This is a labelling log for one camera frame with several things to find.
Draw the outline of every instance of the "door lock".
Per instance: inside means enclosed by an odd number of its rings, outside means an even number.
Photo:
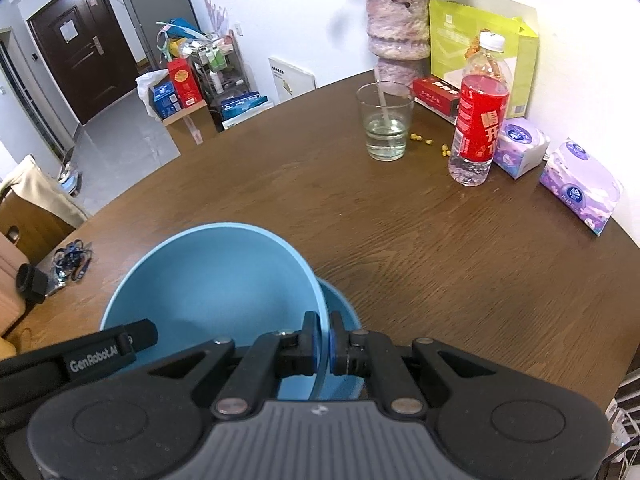
[[[98,50],[98,54],[103,56],[104,55],[104,49],[102,48],[102,45],[100,44],[100,40],[98,39],[98,36],[94,36],[94,45],[95,45],[96,49]]]

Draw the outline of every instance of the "bottle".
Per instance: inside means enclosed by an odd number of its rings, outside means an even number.
[[[502,36],[481,32],[480,51],[469,58],[462,75],[449,174],[463,186],[482,184],[494,158],[511,85],[503,51]]]
[[[213,83],[213,88],[216,89],[216,94],[222,94],[224,90],[222,88],[222,81],[220,81],[220,76],[218,75],[218,72],[213,72],[212,70],[209,70],[209,79]]]

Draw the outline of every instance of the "blue package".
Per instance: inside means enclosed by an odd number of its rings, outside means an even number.
[[[247,99],[248,97],[258,96],[260,97],[260,92],[247,92],[246,94],[242,94],[236,97],[230,97],[229,99],[225,99],[220,103],[221,106],[231,105],[236,101],[241,101],[242,99]]]
[[[257,95],[225,105],[222,107],[222,118],[226,121],[265,102],[267,102],[267,96],[260,97]]]
[[[183,28],[190,28],[194,32],[199,32],[202,34],[202,31],[198,27],[194,27],[187,20],[183,18],[172,18],[169,20],[169,23],[172,25],[177,25],[176,27],[171,27],[166,33],[169,35],[169,38],[174,38],[179,40],[180,38],[187,38],[188,40],[196,40],[196,37],[193,34],[189,34]]]
[[[154,88],[154,108],[161,119],[182,110],[178,96],[175,94],[174,84],[171,81],[159,84]]]

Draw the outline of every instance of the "round table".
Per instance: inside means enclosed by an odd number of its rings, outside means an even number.
[[[615,221],[600,238],[538,183],[494,167],[466,188],[440,146],[453,126],[416,105],[396,162],[367,155],[361,74],[268,110],[149,175],[69,239],[92,242],[84,280],[36,306],[9,340],[34,349],[98,329],[125,273],[208,222],[289,241],[397,344],[430,336],[578,391],[605,408],[640,340],[640,250]]]

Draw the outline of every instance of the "wooden chair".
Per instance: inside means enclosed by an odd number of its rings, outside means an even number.
[[[38,264],[74,231],[74,227],[8,189],[0,197],[0,234]]]

